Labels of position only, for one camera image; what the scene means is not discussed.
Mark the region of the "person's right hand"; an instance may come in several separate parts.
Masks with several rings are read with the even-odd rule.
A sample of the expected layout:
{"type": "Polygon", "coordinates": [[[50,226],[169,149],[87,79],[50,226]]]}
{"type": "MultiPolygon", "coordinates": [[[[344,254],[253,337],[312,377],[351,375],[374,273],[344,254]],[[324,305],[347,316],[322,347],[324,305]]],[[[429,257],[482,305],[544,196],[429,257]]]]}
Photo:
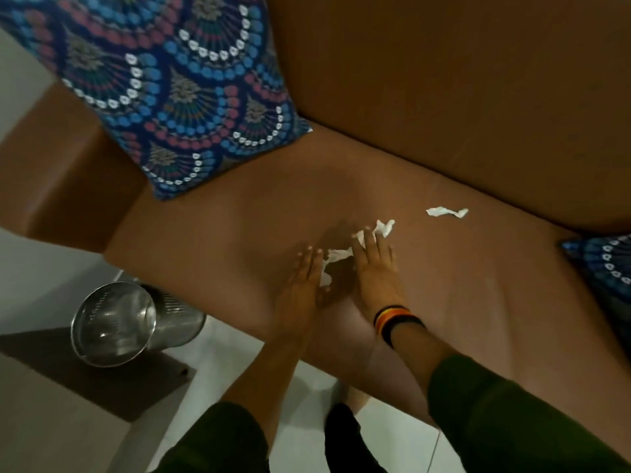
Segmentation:
{"type": "Polygon", "coordinates": [[[399,275],[396,254],[395,272],[376,270],[357,273],[357,276],[362,313],[370,324],[374,324],[376,316],[385,308],[393,306],[408,307],[403,283],[399,275]]]}

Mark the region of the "person's right forearm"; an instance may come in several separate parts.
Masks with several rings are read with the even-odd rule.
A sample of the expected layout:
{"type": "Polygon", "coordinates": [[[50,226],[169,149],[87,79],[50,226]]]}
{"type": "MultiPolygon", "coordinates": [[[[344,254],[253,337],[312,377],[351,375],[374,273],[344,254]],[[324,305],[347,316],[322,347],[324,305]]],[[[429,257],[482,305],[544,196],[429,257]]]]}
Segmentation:
{"type": "Polygon", "coordinates": [[[391,327],[390,343],[466,473],[631,473],[630,463],[578,422],[422,324],[391,327]]]}

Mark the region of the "crumpled white tissue piece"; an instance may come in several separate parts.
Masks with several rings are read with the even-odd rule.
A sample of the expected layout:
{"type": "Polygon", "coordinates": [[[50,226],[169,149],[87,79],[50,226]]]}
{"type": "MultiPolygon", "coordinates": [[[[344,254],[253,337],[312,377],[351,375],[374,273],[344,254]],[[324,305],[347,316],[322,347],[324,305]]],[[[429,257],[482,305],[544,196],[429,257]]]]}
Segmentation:
{"type": "Polygon", "coordinates": [[[320,287],[330,286],[333,281],[333,278],[331,277],[331,275],[327,273],[328,265],[335,262],[343,261],[352,256],[353,256],[352,247],[349,247],[347,249],[329,249],[327,251],[326,258],[323,259],[322,261],[322,266],[321,266],[322,269],[321,269],[319,286],[320,287]]]}
{"type": "MultiPolygon", "coordinates": [[[[377,220],[375,228],[371,230],[372,236],[375,239],[375,241],[376,241],[377,235],[381,235],[383,238],[387,238],[392,232],[393,227],[395,226],[395,223],[396,222],[394,219],[391,219],[388,222],[382,222],[381,220],[377,220]]],[[[361,247],[365,249],[365,231],[360,230],[354,236],[357,238],[361,247]]]]}

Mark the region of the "person's leg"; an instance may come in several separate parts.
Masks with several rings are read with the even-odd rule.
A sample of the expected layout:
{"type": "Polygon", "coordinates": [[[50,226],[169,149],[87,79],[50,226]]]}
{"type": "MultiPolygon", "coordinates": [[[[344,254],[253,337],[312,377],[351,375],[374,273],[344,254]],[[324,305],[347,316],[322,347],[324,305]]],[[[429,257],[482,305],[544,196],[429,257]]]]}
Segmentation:
{"type": "Polygon", "coordinates": [[[336,385],[324,423],[330,473],[387,473],[365,444],[356,418],[370,399],[361,390],[340,382],[336,385]]]}

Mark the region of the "brown sofa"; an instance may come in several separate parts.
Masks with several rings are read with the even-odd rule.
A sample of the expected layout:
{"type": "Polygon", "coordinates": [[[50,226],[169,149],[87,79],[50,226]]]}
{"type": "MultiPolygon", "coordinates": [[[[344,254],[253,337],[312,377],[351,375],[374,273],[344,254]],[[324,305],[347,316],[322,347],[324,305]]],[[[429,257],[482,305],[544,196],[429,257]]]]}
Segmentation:
{"type": "Polygon", "coordinates": [[[409,309],[631,462],[631,359],[560,247],[631,233],[631,0],[266,3],[311,132],[161,200],[50,71],[0,144],[0,226],[263,340],[301,243],[394,219],[409,309]]]}

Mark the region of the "person's left forearm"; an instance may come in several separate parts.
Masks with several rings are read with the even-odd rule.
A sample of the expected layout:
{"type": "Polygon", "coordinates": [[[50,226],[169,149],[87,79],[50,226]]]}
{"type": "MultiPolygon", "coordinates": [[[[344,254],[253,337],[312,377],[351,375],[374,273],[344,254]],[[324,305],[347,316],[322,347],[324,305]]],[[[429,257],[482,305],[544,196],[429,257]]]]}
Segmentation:
{"type": "Polygon", "coordinates": [[[269,473],[282,402],[305,346],[305,335],[272,335],[151,473],[269,473]]]}

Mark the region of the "small blue patterned cushion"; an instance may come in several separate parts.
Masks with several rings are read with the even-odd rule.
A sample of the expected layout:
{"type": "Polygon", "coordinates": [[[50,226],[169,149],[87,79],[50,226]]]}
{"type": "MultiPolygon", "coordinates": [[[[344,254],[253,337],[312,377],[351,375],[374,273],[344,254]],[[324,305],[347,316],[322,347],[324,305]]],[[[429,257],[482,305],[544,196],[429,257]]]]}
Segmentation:
{"type": "Polygon", "coordinates": [[[631,233],[560,244],[591,287],[620,343],[631,349],[631,233]]]}

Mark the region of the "person's left hand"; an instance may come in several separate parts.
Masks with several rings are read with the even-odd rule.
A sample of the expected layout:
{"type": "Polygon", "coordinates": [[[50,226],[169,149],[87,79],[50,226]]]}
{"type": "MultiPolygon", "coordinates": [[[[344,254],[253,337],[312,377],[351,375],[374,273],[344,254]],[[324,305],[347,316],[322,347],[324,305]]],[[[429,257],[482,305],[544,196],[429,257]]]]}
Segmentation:
{"type": "Polygon", "coordinates": [[[311,336],[322,295],[321,288],[300,286],[294,282],[291,269],[276,302],[272,336],[305,343],[311,336]]]}

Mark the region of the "dark brown mat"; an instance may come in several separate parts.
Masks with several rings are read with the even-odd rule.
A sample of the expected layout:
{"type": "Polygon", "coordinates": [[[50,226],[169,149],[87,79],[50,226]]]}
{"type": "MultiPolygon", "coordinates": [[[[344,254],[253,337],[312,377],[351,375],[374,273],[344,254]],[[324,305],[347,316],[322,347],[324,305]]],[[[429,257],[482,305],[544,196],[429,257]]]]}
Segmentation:
{"type": "Polygon", "coordinates": [[[0,353],[127,422],[188,385],[196,373],[162,352],[141,353],[112,368],[89,366],[71,345],[70,327],[0,335],[0,353]]]}

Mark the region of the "steel waste bin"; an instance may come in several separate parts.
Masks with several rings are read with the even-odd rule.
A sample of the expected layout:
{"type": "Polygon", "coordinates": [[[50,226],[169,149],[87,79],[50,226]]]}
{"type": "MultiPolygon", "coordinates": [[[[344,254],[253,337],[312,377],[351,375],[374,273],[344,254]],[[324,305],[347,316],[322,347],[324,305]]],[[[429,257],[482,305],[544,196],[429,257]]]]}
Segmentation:
{"type": "Polygon", "coordinates": [[[148,284],[116,281],[90,293],[70,328],[76,356],[96,368],[125,365],[146,352],[193,341],[207,315],[148,284]]]}

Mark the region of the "large blue patterned cushion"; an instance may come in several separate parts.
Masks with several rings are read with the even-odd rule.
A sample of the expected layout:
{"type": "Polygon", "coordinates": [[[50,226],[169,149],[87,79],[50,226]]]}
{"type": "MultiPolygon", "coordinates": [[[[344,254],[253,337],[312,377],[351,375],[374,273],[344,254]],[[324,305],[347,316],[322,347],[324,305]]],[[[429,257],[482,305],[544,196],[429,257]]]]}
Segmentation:
{"type": "Polygon", "coordinates": [[[175,198],[312,131],[266,0],[0,0],[0,28],[175,198]]]}

